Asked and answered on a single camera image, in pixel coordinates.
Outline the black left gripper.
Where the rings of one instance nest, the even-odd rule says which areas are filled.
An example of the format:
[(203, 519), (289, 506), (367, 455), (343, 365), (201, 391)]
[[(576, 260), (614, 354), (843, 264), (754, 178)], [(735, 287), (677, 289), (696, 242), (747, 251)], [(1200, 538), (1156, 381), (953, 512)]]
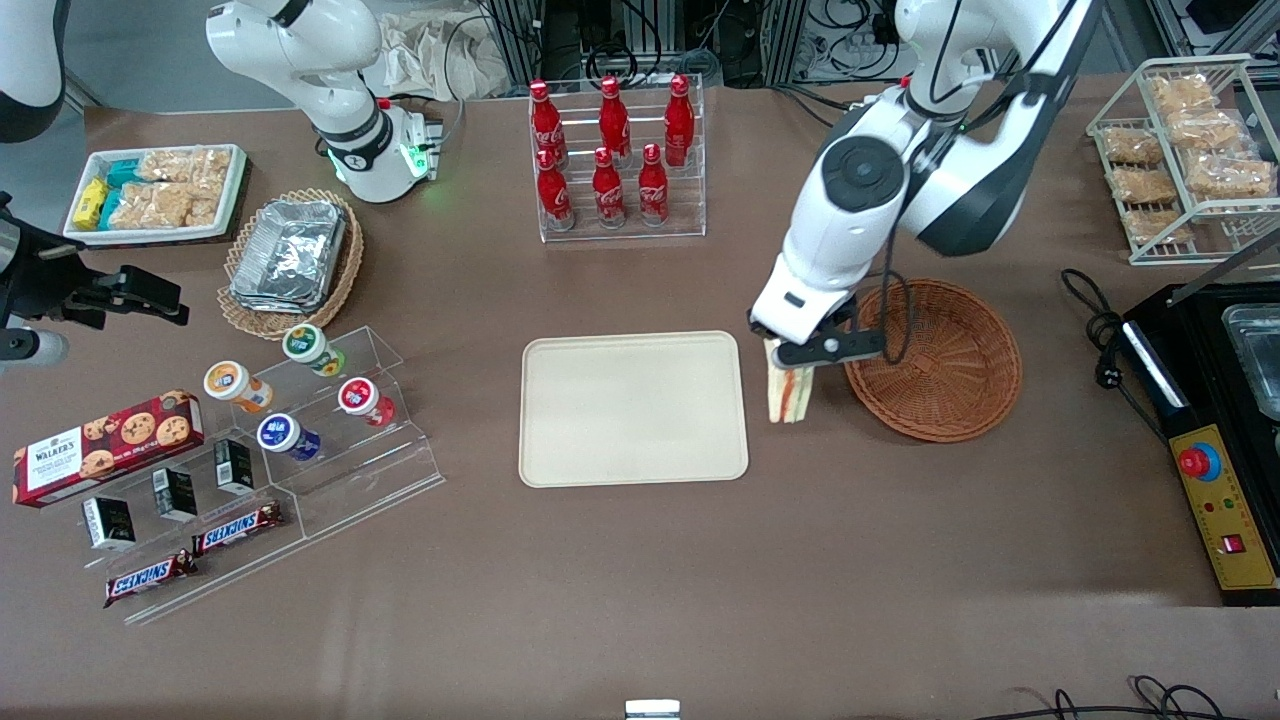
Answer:
[[(886, 340), (887, 307), (884, 296), (850, 296), (835, 309), (835, 336), (838, 340)], [(786, 340), (771, 341), (771, 364), (778, 372), (790, 372), (787, 354), (791, 343)], [(806, 392), (815, 384), (817, 368), (806, 369)]]

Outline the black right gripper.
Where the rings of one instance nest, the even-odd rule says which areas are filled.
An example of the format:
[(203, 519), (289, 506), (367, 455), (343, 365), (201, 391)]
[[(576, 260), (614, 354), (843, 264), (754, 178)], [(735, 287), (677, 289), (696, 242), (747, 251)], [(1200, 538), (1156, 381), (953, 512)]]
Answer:
[(104, 286), (108, 273), (86, 266), (76, 252), (54, 259), (17, 249), (3, 250), (1, 325), (26, 320), (72, 322), (101, 331), (108, 314), (155, 316), (188, 325), (189, 307), (180, 287), (142, 268), (122, 265), (118, 286)]

